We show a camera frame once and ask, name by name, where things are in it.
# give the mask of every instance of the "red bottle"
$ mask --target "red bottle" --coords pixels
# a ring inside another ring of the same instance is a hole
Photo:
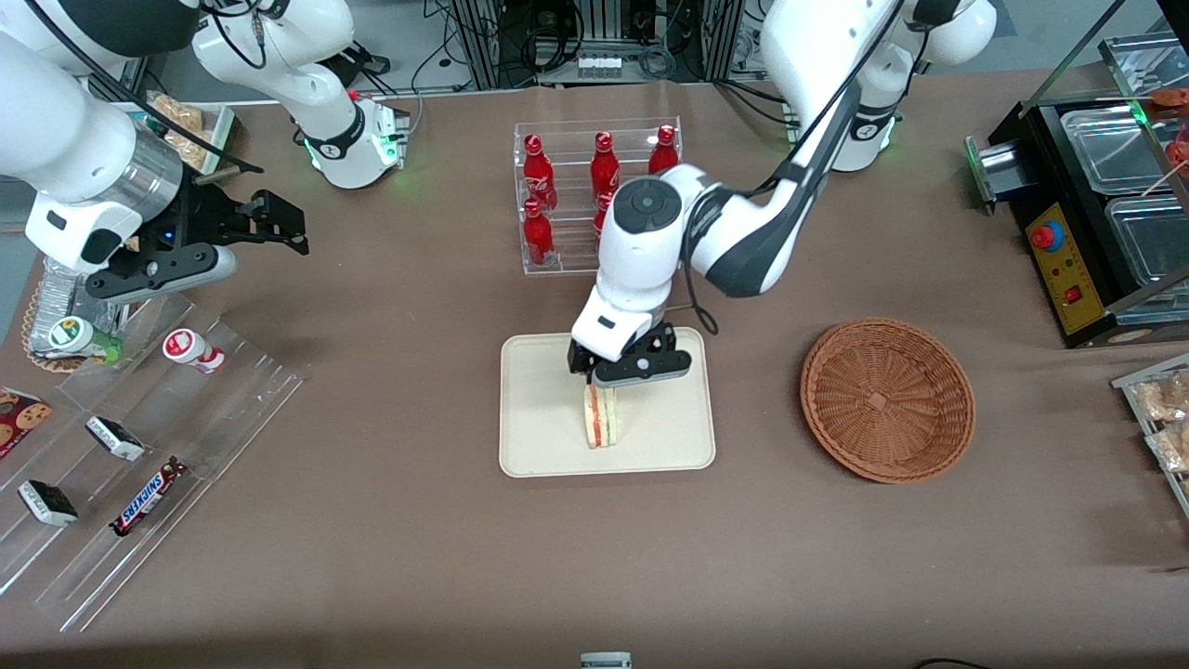
[[[656,145],[653,146],[653,154],[648,157],[648,173],[660,173],[681,162],[677,154],[677,146],[673,145],[675,138],[677,128],[672,125],[662,125],[656,131]]]
[[[549,266],[558,261],[558,253],[553,250],[553,226],[541,208],[541,201],[534,197],[524,202],[524,241],[533,264]]]
[[[591,196],[598,201],[598,194],[619,187],[619,158],[611,149],[611,133],[603,130],[594,135],[594,159],[591,160]]]
[[[524,184],[529,196],[536,197],[545,208],[558,208],[558,187],[553,179],[553,163],[545,154],[540,134],[524,138]]]
[[[606,209],[611,206],[611,200],[615,198],[615,193],[604,190],[598,194],[598,198],[594,201],[594,247],[598,248],[599,241],[603,240],[603,221],[606,219]]]

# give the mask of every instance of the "yellow control panel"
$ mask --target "yellow control panel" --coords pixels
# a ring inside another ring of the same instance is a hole
[[[1057,307],[1061,327],[1065,334],[1072,334],[1105,315],[1102,299],[1099,297],[1077,244],[1069,234],[1069,225],[1061,210],[1061,204],[1053,204],[1040,217],[1032,221],[1025,231],[1037,266],[1044,274],[1049,288],[1049,298]]]

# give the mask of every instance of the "beige tray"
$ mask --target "beige tray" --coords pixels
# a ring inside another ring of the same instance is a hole
[[[499,467],[514,478],[703,469],[715,461],[715,425],[702,334],[677,328],[693,365],[681,379],[616,391],[619,443],[592,450],[585,380],[570,374],[570,334],[523,334],[501,355]]]

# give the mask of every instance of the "wicker basket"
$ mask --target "wicker basket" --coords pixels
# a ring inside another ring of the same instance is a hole
[[[899,320],[833,327],[805,359],[805,419],[851,472],[919,484],[957,463],[974,436],[970,381],[940,342]]]

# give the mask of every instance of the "table surface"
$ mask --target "table surface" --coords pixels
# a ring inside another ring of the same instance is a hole
[[[90,630],[0,600],[0,650],[23,654],[0,664],[1185,667],[1185,524],[1109,386],[1184,347],[1063,351],[962,150],[1042,76],[921,77],[877,164],[831,176],[773,290],[703,290],[723,329],[710,468],[577,479],[497,462],[501,346],[567,330],[591,285],[522,274],[514,124],[680,114],[686,159],[738,187],[787,151],[781,130],[709,86],[430,99],[404,171],[346,191],[279,107],[239,108],[268,173],[227,189],[302,207],[313,252],[239,246],[239,274],[191,297],[308,383]],[[974,443],[926,485],[856,479],[795,399],[817,337],[870,315],[930,330],[974,386]],[[12,334],[0,370],[61,380]]]

